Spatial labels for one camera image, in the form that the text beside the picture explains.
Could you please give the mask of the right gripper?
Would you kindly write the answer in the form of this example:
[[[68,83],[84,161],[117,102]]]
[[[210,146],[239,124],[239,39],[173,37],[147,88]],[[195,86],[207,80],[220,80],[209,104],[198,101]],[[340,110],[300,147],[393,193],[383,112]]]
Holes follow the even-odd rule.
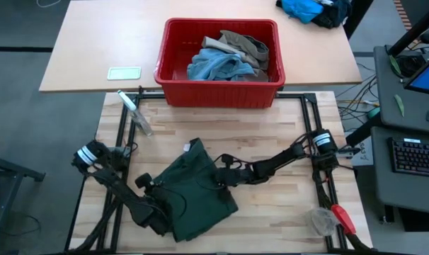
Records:
[[[223,203],[230,203],[233,197],[227,186],[238,186],[239,184],[251,183],[253,181],[253,171],[248,164],[242,169],[223,167],[218,168],[214,177],[217,183],[223,185],[217,189],[218,198]]]

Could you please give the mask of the dark green button shirt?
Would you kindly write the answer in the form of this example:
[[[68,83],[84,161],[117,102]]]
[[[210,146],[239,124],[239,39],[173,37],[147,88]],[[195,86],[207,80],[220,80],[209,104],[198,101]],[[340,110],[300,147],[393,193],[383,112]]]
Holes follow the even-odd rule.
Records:
[[[164,181],[168,198],[158,203],[167,212],[176,242],[200,236],[238,210],[234,198],[230,203],[218,198],[219,186],[212,179],[215,169],[202,141],[195,138],[186,152],[154,178]]]

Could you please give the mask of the light blue denim garment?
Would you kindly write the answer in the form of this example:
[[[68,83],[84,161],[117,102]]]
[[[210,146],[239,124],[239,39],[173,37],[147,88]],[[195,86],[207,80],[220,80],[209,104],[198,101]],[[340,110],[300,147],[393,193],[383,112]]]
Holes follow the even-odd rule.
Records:
[[[187,67],[187,78],[193,81],[243,81],[252,74],[253,67],[240,55],[214,48],[201,49]]]

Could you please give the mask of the clear spray bottle green label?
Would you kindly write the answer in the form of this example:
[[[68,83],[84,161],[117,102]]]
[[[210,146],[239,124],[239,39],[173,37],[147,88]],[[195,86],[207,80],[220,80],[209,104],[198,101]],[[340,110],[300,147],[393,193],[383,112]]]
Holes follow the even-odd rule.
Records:
[[[118,96],[121,98],[122,102],[124,103],[124,106],[130,112],[130,115],[132,116],[132,121],[135,123],[135,125],[139,127],[146,136],[151,136],[153,134],[151,126],[149,125],[145,117],[140,113],[138,107],[132,101],[132,99],[130,99],[127,94],[121,90],[118,90]]]

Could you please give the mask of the crumpled clear plastic bag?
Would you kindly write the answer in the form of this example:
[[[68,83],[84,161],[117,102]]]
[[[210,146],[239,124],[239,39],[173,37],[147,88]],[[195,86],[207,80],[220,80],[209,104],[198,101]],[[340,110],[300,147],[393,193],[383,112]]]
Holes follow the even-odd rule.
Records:
[[[331,236],[336,232],[340,224],[331,210],[325,208],[313,208],[305,214],[308,227],[322,237]]]

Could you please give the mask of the pale green flat tray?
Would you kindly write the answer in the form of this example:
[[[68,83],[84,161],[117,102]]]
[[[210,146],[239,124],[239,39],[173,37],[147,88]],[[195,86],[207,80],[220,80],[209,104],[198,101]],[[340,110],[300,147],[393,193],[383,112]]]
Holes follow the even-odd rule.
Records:
[[[135,80],[140,79],[141,67],[111,67],[108,70],[107,80]]]

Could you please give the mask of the grey metal stand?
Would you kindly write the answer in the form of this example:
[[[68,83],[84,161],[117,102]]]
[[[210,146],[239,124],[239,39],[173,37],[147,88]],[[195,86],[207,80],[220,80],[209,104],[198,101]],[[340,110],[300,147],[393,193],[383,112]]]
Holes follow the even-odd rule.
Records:
[[[0,158],[0,236],[25,177],[41,182],[45,174]]]

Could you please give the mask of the grey desk surface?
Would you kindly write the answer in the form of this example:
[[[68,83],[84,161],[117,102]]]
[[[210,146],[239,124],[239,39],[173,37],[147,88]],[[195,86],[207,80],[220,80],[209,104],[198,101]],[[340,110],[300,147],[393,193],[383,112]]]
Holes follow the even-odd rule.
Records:
[[[429,136],[383,127],[371,129],[377,197],[385,205],[429,213],[429,176],[393,172],[387,139],[409,138],[429,143]]]
[[[429,132],[429,122],[425,119],[429,111],[429,94],[404,88],[400,78],[391,69],[385,47],[374,48],[374,64],[382,123],[396,128]],[[404,103],[404,117],[401,116],[394,100],[395,94],[398,94]]]

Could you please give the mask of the black keyboard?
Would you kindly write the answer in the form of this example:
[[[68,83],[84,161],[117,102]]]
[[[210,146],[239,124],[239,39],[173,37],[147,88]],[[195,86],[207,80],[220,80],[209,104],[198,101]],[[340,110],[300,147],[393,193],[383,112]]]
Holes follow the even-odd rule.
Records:
[[[429,176],[429,140],[388,137],[392,171]]]

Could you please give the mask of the green strip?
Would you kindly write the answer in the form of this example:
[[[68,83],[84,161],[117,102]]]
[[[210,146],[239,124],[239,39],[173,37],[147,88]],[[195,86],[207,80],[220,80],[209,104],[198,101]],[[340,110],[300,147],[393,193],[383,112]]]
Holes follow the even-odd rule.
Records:
[[[397,75],[398,77],[402,77],[401,70],[396,59],[392,55],[389,55],[389,60],[391,62],[391,69],[395,73],[395,75]]]
[[[400,112],[401,116],[404,117],[405,116],[404,103],[403,103],[401,97],[398,94],[395,94],[394,100],[396,101],[396,104],[399,108],[399,112]]]

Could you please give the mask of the bright blue garment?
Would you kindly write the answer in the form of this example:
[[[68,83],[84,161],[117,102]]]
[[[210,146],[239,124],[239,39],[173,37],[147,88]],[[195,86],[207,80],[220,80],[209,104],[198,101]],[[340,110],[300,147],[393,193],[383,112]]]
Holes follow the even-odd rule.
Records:
[[[314,0],[282,0],[282,9],[292,18],[307,24],[323,11],[323,6]]]

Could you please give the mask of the dark navy garment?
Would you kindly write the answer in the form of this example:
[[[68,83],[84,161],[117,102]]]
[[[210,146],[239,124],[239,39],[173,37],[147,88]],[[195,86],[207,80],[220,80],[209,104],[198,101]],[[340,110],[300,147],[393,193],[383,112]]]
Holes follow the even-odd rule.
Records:
[[[323,11],[311,21],[323,28],[337,28],[342,25],[352,13],[350,0],[315,0],[321,4]]]

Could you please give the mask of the black stand pole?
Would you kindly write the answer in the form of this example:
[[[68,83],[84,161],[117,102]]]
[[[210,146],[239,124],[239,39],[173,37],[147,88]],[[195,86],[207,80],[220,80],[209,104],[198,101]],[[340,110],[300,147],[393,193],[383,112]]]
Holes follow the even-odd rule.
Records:
[[[429,12],[388,49],[388,54],[395,57],[409,46],[420,34],[429,28]]]

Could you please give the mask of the red handled clamp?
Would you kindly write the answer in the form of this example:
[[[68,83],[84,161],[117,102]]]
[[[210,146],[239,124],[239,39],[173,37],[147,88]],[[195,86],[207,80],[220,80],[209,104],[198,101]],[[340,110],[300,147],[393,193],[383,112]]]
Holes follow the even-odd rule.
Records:
[[[346,234],[356,234],[355,225],[343,207],[341,207],[339,204],[333,204],[331,206],[331,211],[342,225]]]

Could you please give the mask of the black aluminium rig frame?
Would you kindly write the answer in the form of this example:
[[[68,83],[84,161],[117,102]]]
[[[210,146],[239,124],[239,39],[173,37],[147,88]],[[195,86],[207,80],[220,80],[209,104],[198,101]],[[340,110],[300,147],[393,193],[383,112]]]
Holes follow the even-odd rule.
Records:
[[[304,133],[330,131],[340,147],[343,139],[338,109],[327,105],[332,93],[277,93],[269,108],[179,108],[163,94],[139,93],[133,101],[150,123],[153,134],[135,130],[117,93],[105,98],[96,141],[125,151],[125,165],[117,175],[139,196],[135,179],[148,173],[154,179],[187,151],[198,138],[216,168],[222,154],[246,162],[269,159],[287,149]],[[238,210],[200,236],[176,242],[172,231],[158,235],[140,227],[111,191],[84,176],[65,255],[133,254],[361,254],[371,252],[360,195],[353,172],[338,166],[323,189],[349,214],[356,234],[341,224],[322,237],[307,225],[305,214],[327,208],[319,202],[311,160],[300,159],[277,170],[265,183],[227,186]]]

